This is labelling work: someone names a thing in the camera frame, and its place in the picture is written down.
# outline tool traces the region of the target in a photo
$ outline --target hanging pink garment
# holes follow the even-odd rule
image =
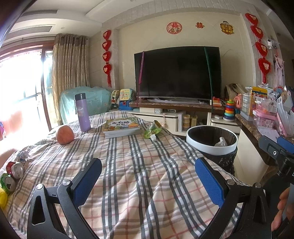
[[[283,68],[284,68],[284,61],[281,58],[275,57],[275,80],[273,88],[278,86],[285,86],[285,82],[283,80]]]

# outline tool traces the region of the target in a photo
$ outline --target teal plastic cover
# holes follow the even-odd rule
[[[111,106],[111,93],[104,88],[81,86],[65,90],[61,93],[59,99],[59,110],[61,120],[64,124],[78,120],[74,95],[79,93],[86,94],[89,116],[109,111]]]

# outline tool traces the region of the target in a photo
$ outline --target trash can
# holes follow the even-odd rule
[[[214,146],[220,137],[224,137],[228,146]],[[188,129],[186,142],[228,173],[235,174],[233,163],[238,150],[238,138],[232,131],[211,125],[195,126]]]

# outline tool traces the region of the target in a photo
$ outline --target purple strap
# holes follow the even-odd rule
[[[142,82],[142,71],[143,71],[144,55],[145,55],[145,52],[142,52],[141,68],[140,68],[140,76],[139,76],[138,92],[137,92],[137,107],[138,107],[138,100],[139,100],[139,93],[140,93],[140,84]]]

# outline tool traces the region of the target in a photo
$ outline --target screw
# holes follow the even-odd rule
[[[36,187],[38,190],[39,189],[42,189],[43,188],[43,184],[42,183],[39,183],[38,185],[37,185],[37,187]]]
[[[63,186],[68,186],[69,184],[70,184],[71,182],[70,182],[70,180],[64,180],[63,182],[62,182],[62,185]]]
[[[261,188],[261,184],[260,184],[259,182],[257,182],[257,183],[255,184],[255,187],[257,187],[257,188]]]
[[[227,183],[228,183],[229,185],[234,185],[234,184],[235,184],[235,181],[232,180],[232,179],[229,179],[229,180],[227,180]]]

